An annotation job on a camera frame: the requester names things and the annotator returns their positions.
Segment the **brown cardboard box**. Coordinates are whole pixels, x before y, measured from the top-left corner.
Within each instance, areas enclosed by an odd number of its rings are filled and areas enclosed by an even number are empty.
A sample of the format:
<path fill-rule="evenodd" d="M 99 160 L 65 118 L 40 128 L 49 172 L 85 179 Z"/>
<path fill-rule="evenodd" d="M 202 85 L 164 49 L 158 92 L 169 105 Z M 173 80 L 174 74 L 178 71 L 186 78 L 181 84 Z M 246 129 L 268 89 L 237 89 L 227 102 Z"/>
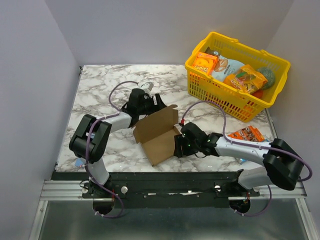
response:
<path fill-rule="evenodd" d="M 167 106 L 137 122 L 133 130 L 136 143 L 147 156 L 150 164 L 156 166 L 174 155 L 176 128 L 179 120 L 177 105 Z"/>

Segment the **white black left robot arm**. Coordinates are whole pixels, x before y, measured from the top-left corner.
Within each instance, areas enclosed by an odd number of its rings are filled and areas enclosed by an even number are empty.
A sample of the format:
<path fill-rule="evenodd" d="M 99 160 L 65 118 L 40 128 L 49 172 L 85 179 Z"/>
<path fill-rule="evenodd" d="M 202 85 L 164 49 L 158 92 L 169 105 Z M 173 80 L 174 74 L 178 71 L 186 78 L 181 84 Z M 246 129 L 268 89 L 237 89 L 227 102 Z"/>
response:
<path fill-rule="evenodd" d="M 69 149 L 77 158 L 83 159 L 89 181 L 94 184 L 93 191 L 99 197 L 107 197 L 111 192 L 110 174 L 103 162 L 109 135 L 131 128 L 140 116 L 149 116 L 166 107 L 158 93 L 151 95 L 148 89 L 138 87 L 131 91 L 128 101 L 117 113 L 101 118 L 90 114 L 82 117 L 71 137 Z"/>

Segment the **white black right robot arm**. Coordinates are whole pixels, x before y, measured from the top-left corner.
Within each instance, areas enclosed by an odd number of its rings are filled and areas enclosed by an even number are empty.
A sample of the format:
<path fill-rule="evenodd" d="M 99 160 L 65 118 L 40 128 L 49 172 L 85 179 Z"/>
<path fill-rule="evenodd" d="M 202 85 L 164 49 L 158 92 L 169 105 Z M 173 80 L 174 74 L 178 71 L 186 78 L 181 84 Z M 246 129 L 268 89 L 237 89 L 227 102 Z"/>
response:
<path fill-rule="evenodd" d="M 174 137 L 177 158 L 202 153 L 204 156 L 245 159 L 259 165 L 241 170 L 238 178 L 230 183 L 230 191 L 241 196 L 255 187 L 273 184 L 283 190 L 295 189 L 303 167 L 298 155 L 282 139 L 273 142 L 250 142 L 227 137 L 221 133 L 210 134 L 189 122 Z"/>

